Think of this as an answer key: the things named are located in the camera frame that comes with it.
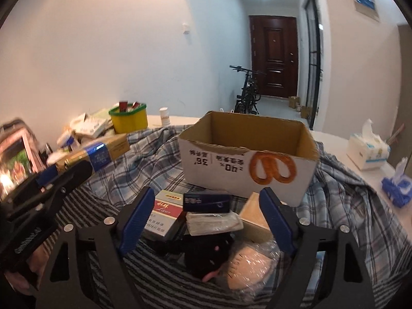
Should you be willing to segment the person left hand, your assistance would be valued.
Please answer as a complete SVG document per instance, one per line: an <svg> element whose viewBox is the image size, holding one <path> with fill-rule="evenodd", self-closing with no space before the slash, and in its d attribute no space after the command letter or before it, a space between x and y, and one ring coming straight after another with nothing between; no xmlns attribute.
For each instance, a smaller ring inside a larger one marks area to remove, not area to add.
<svg viewBox="0 0 412 309"><path fill-rule="evenodd" d="M16 272L6 271L4 276L10 286L19 293L27 296L33 295L32 290L41 283L50 255L44 244L40 245L22 265L22 269ZM36 275L36 286L33 286L27 276Z"/></svg>

